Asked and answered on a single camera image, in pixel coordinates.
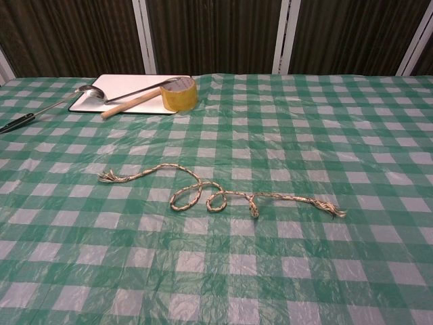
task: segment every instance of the packing tape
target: packing tape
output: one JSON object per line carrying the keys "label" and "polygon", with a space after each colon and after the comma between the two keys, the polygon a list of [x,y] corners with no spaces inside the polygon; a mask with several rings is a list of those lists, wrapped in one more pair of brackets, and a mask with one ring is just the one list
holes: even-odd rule
{"label": "packing tape", "polygon": [[183,112],[197,104],[197,85],[194,79],[181,77],[179,80],[160,87],[162,103],[167,110]]}

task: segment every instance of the cutting board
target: cutting board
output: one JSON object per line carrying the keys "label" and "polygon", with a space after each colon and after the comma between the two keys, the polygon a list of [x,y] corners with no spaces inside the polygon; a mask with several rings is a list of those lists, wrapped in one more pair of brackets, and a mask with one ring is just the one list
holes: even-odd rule
{"label": "cutting board", "polygon": [[[168,76],[168,75],[145,75],[145,74],[103,74],[92,84],[104,91],[108,99],[116,98],[118,96],[136,91],[148,86],[154,85],[155,83],[163,82],[169,78],[179,77]],[[146,92],[153,91],[150,89],[130,97],[123,98],[117,102],[109,103],[104,105],[101,100],[93,97],[88,97],[83,93],[76,101],[69,107],[71,112],[89,112],[89,113],[101,113],[105,112],[117,105],[129,102],[136,97],[144,95]],[[174,114],[170,110],[166,110],[162,103],[161,95],[148,100],[147,102],[141,103],[135,107],[125,110],[124,113],[129,114]]]}

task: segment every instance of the table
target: table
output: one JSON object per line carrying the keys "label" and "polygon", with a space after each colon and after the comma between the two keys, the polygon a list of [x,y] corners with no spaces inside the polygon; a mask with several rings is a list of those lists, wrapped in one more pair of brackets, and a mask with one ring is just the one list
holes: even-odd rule
{"label": "table", "polygon": [[[0,136],[2,324],[433,324],[433,77],[209,74],[174,116],[54,108]],[[93,79],[16,79],[0,124]],[[328,200],[230,197],[226,190]],[[184,197],[180,203],[187,202]]]}

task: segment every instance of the green checkered tablecloth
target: green checkered tablecloth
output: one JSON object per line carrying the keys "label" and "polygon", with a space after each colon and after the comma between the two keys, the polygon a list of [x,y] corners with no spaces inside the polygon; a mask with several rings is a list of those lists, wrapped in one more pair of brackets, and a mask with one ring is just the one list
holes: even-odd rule
{"label": "green checkered tablecloth", "polygon": [[[0,124],[93,79],[16,79]],[[196,77],[173,116],[70,103],[0,135],[0,324],[433,324],[433,77]],[[230,197],[194,180],[336,203]],[[189,195],[179,204],[187,202]]]}

